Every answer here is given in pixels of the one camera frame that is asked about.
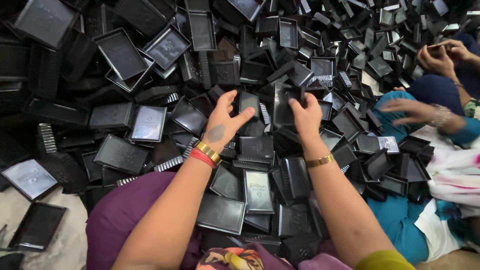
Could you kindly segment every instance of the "hand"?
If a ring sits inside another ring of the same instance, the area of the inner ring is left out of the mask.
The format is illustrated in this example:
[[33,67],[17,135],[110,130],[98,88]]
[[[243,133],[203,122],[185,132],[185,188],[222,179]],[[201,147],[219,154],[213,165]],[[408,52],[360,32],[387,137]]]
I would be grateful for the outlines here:
[[255,109],[248,107],[241,114],[230,118],[229,113],[233,110],[231,103],[236,95],[236,90],[223,94],[208,118],[207,129],[202,141],[217,154],[222,152],[223,147],[233,138],[237,130],[255,114]]
[[423,46],[417,53],[417,59],[421,65],[430,71],[438,73],[440,76],[456,79],[455,71],[453,70],[453,61],[448,57],[445,46],[439,47],[439,58],[433,58],[427,51],[427,46]]
[[449,39],[444,42],[440,42],[436,45],[429,46],[429,48],[439,46],[439,45],[443,45],[448,48],[447,55],[453,61],[469,61],[469,60],[472,60],[474,57],[476,57],[475,54],[469,52],[465,47],[465,45],[463,45],[463,43],[458,40]]
[[295,127],[304,145],[309,140],[320,138],[318,131],[322,121],[322,108],[318,105],[317,98],[310,93],[305,93],[305,101],[306,109],[294,98],[288,101],[293,111]]
[[393,121],[392,124],[395,126],[408,123],[429,123],[435,120],[436,116],[434,106],[405,98],[390,100],[382,105],[380,110],[383,112],[404,111],[410,114],[409,117]]

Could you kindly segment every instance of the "purple fabric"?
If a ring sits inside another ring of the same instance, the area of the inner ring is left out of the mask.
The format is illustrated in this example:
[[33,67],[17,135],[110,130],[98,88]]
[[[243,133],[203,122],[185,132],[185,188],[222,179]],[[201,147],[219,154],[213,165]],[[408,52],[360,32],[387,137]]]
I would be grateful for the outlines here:
[[299,263],[299,270],[352,270],[352,268],[328,254],[318,254],[311,260]]
[[[174,176],[174,172],[148,173],[114,189],[97,203],[86,227],[88,270],[105,270],[113,266],[130,232]],[[194,230],[182,269],[195,269],[202,256],[200,241],[201,236]]]

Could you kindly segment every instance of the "beige floor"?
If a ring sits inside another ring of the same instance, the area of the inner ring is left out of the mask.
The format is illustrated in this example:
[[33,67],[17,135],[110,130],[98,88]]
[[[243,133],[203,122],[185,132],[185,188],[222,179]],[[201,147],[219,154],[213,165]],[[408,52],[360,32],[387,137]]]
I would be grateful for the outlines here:
[[[45,252],[24,252],[23,270],[80,270],[85,265],[87,213],[77,195],[65,195],[59,187],[41,202],[68,208]],[[6,247],[26,213],[30,202],[14,188],[0,193],[0,227],[7,224],[1,247]]]

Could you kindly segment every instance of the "red bangle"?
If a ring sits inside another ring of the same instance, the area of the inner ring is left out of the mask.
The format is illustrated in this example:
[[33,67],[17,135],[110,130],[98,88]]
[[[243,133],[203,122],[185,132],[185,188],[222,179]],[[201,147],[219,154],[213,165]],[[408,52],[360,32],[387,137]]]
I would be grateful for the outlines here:
[[213,169],[215,169],[215,164],[213,163],[213,161],[205,153],[200,151],[198,148],[192,149],[192,151],[190,153],[190,157],[194,157],[196,159],[199,159],[199,160],[207,163]]

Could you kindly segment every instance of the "gold bracelet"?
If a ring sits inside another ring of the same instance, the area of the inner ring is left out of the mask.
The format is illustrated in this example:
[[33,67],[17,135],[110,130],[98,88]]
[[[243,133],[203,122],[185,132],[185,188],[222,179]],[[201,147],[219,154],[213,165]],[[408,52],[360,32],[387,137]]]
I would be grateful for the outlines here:
[[195,147],[206,154],[213,161],[215,166],[218,166],[222,161],[222,158],[205,143],[198,141]]
[[319,158],[317,160],[309,160],[309,161],[306,161],[305,164],[307,165],[307,168],[314,168],[314,167],[317,167],[317,166],[320,166],[320,165],[324,165],[324,164],[327,164],[327,163],[330,163],[332,161],[334,161],[335,159],[333,158],[333,154],[330,154],[326,157],[323,157],[323,158]]

